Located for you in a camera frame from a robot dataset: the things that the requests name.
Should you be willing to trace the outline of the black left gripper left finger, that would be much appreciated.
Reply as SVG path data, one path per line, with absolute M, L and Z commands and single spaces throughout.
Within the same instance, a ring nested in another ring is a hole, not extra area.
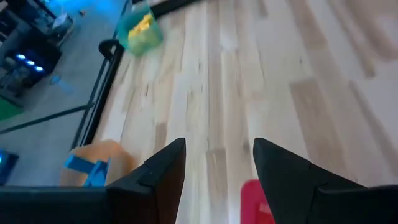
M 186 141 L 141 165 L 119 143 L 73 149 L 58 187 L 1 187 L 1 223 L 175 223 Z

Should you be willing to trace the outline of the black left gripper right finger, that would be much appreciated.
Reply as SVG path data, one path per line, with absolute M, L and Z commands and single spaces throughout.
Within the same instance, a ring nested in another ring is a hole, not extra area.
M 264 138 L 257 175 L 276 223 L 397 223 L 397 186 L 365 187 Z

